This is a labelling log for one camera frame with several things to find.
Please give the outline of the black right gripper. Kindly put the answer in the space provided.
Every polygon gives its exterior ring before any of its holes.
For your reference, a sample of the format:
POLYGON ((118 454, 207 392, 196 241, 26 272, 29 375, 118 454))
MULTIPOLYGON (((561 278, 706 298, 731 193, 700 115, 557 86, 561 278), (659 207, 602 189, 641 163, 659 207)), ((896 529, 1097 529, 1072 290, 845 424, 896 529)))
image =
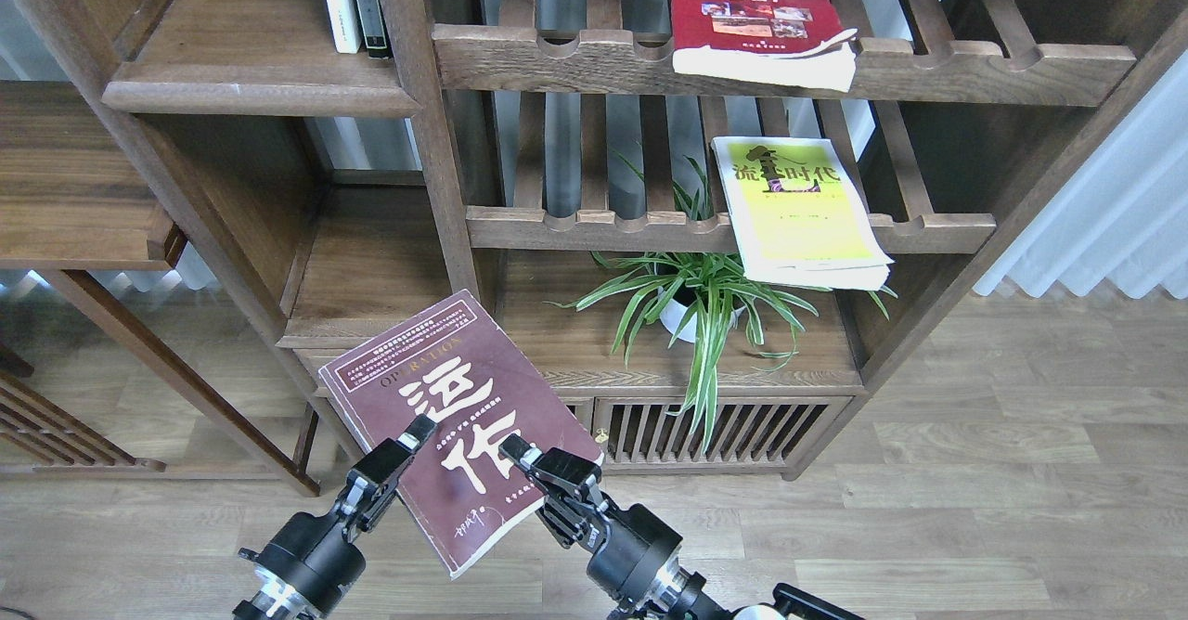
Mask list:
POLYGON ((678 602, 685 583, 680 534, 640 502, 619 510, 600 489, 598 463, 558 447, 543 453, 518 434, 499 451, 546 494, 542 523, 561 548, 590 553, 586 572, 619 612, 669 612, 678 602))

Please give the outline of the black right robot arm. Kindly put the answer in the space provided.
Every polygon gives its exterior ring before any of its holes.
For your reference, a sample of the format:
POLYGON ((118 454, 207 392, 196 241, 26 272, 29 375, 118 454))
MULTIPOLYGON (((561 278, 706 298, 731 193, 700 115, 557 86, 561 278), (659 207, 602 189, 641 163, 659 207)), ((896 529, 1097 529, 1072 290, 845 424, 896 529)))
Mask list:
POLYGON ((704 577, 680 567, 680 533, 640 502, 620 510, 599 486, 602 468, 518 434, 499 447, 544 495, 537 515, 561 548, 589 552, 586 572, 615 602, 611 619, 854 619, 854 613, 781 583, 767 603, 725 609, 704 577))

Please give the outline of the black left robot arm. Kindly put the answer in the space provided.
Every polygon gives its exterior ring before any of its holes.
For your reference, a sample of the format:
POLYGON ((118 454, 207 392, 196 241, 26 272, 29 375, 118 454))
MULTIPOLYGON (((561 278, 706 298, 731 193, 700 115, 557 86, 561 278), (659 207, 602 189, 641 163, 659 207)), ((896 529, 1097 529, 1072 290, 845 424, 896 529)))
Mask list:
POLYGON ((328 616, 360 577, 366 564, 354 545, 372 531, 397 496, 402 473, 436 430, 436 420, 416 417, 398 438, 387 438, 359 460, 345 479, 331 510, 296 514, 263 552, 241 549, 255 564, 263 587, 234 610, 235 619, 318 619, 328 616))

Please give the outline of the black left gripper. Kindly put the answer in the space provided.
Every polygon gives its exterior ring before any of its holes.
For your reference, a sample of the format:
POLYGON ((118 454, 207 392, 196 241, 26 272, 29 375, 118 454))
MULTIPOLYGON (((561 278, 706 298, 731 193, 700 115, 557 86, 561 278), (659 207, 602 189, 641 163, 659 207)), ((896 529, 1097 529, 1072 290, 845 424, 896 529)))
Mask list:
POLYGON ((419 415, 398 438, 387 438, 345 477, 345 500, 312 517, 298 511, 258 553, 239 556, 255 564, 263 587, 236 606, 238 616, 327 616, 360 577, 366 564, 354 544, 394 501, 402 473, 432 437, 437 422, 419 415))

